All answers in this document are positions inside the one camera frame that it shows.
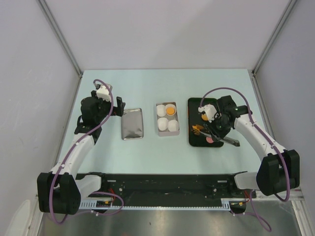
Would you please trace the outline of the orange pineapple cookie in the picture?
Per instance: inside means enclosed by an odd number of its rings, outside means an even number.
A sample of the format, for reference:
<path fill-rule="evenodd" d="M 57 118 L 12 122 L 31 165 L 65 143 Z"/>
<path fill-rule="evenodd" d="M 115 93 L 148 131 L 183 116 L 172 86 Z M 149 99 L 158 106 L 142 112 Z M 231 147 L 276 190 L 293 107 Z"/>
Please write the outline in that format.
<path fill-rule="evenodd" d="M 195 135 L 200 135 L 203 129 L 204 127 L 198 124 L 192 126 L 192 131 Z"/>

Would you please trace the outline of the round orange cookie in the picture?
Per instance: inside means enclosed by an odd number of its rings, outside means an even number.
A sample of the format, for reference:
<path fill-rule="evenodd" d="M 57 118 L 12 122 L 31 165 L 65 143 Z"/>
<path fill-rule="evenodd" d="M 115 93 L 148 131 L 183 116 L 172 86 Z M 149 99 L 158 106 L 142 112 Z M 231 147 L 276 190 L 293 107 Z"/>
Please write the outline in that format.
<path fill-rule="evenodd" d="M 202 118 L 203 121 L 208 121 L 208 117 L 207 117 L 206 114 L 202 114 L 201 118 Z"/>
<path fill-rule="evenodd" d="M 172 116 L 176 113 L 176 110 L 173 108 L 173 107 L 167 107 L 166 108 L 166 113 L 169 115 L 169 116 Z"/>

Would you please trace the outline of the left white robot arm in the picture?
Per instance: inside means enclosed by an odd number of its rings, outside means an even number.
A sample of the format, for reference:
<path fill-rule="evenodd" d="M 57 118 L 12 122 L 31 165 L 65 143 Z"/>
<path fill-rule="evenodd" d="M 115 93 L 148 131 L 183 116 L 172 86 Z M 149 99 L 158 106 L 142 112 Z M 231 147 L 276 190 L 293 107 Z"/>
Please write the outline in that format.
<path fill-rule="evenodd" d="M 40 173 L 37 178 L 40 211 L 74 215 L 83 198 L 92 193 L 100 197 L 108 193 L 109 185 L 100 176 L 86 175 L 82 179 L 76 176 L 99 139 L 103 122 L 110 116 L 123 115 L 126 104 L 121 97 L 116 100 L 117 106 L 95 95 L 81 101 L 81 115 L 68 153 L 50 172 Z"/>

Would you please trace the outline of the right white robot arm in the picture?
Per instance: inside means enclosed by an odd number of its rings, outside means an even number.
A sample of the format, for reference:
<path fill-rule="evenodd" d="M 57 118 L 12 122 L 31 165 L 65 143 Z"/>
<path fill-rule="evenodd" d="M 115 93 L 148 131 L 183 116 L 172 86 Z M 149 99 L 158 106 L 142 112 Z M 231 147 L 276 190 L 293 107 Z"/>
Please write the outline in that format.
<path fill-rule="evenodd" d="M 260 159 L 257 172 L 241 172 L 228 183 L 227 192 L 239 197 L 245 189 L 276 195 L 300 185 L 300 156 L 276 142 L 254 119 L 249 105 L 237 106 L 230 95 L 214 102 L 201 100 L 198 111 L 208 119 L 207 129 L 214 139 L 222 141 L 231 129 L 239 132 Z"/>

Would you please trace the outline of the metal tongs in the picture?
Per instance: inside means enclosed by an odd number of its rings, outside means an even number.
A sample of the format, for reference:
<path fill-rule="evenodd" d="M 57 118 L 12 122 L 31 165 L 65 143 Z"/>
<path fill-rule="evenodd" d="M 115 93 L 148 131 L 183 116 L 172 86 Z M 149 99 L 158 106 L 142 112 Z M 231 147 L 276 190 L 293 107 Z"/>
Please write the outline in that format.
<path fill-rule="evenodd" d="M 207 131 L 205 128 L 201 131 L 201 134 L 199 136 L 204 136 L 204 137 L 210 137 L 212 138 L 215 142 L 223 142 L 223 143 L 227 143 L 227 144 L 231 144 L 235 147 L 239 147 L 240 146 L 240 142 L 238 140 L 235 140 L 233 138 L 230 137 L 224 137 L 224 138 L 219 138 L 216 135 L 210 133 L 209 131 Z"/>

